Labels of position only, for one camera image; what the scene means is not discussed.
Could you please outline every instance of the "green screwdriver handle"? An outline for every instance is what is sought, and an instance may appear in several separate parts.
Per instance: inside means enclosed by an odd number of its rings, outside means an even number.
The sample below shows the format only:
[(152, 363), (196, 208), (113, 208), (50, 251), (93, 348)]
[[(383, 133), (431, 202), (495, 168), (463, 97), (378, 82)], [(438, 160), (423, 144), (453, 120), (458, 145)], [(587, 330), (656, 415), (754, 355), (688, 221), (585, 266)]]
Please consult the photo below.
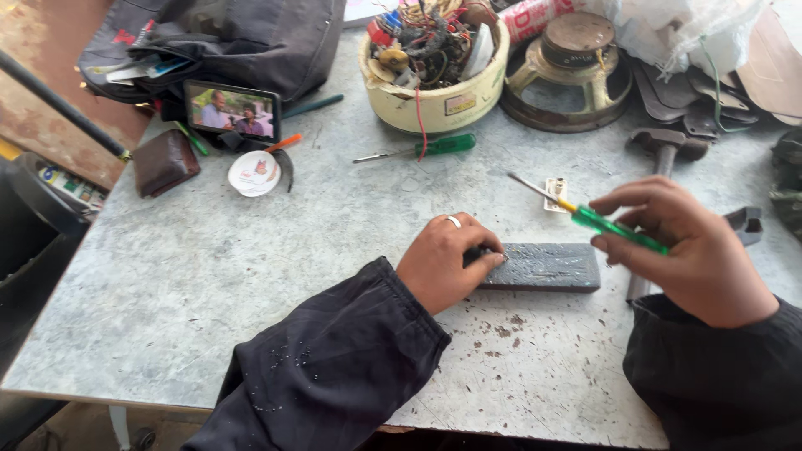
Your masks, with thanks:
[(596, 230), (600, 234), (621, 235), (631, 242), (638, 243), (654, 252), (663, 255), (668, 254), (668, 248), (660, 244), (657, 240), (647, 237), (646, 235), (638, 234), (626, 225), (611, 222), (602, 215), (591, 210), (590, 207), (579, 205), (577, 211), (573, 212), (573, 215), (571, 215), (571, 221), (576, 222), (580, 226)]
[[(473, 133), (467, 135), (449, 136), (429, 143), (426, 146), (427, 155), (437, 155), (440, 153), (462, 152), (472, 149), (476, 145), (476, 136)], [(420, 156), (423, 151), (423, 143), (415, 144), (415, 155)]]

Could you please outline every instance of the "brown wallet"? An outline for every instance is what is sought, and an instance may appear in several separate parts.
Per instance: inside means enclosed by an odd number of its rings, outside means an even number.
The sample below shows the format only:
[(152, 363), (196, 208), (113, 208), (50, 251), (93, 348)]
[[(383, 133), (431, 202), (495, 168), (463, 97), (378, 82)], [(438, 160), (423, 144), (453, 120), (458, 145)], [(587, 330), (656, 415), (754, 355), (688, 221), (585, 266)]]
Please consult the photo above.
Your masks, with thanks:
[(159, 196), (201, 171), (189, 141), (180, 130), (167, 130), (133, 153), (136, 191)]

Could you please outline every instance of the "black pipe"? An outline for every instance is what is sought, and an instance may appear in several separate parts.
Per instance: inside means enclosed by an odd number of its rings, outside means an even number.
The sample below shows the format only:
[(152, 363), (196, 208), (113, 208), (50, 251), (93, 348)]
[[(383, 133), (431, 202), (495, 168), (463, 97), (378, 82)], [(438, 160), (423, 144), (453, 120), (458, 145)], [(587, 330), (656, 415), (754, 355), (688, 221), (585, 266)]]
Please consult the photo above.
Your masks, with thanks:
[(12, 79), (17, 80), (22, 86), (28, 88), (29, 91), (36, 94), (36, 96), (51, 107), (59, 112), (67, 120), (75, 124), (84, 133), (89, 135), (90, 138), (97, 141), (98, 144), (104, 146), (106, 150), (113, 153), (115, 156), (126, 156), (128, 151), (125, 150), (117, 141), (109, 136), (106, 132), (101, 130), (97, 125), (84, 116), (80, 111), (70, 105), (60, 95), (56, 94), (42, 83), (42, 80), (36, 78), (25, 67), (17, 63), (10, 55), (0, 50), (0, 69), (10, 75)]

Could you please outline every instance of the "smartphone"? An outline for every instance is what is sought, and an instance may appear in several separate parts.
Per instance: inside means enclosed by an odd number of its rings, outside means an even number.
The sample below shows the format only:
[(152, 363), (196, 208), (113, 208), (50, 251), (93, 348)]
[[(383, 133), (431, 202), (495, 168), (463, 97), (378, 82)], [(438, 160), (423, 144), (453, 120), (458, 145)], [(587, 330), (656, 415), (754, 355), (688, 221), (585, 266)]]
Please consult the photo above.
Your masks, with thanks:
[(282, 98), (274, 92), (185, 80), (184, 98), (192, 128), (218, 133), (234, 130), (269, 144), (282, 140)]

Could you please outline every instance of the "silver ring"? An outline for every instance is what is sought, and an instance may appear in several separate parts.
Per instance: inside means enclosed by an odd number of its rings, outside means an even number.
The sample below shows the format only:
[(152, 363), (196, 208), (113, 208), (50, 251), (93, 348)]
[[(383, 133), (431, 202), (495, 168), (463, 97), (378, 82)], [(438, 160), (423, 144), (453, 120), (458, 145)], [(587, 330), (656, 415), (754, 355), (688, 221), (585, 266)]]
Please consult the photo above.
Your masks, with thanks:
[(448, 219), (449, 221), (453, 222), (454, 225), (456, 226), (457, 230), (462, 229), (462, 224), (460, 224), (460, 220), (459, 219), (457, 219), (457, 218), (455, 218), (453, 216), (446, 217), (446, 219)]

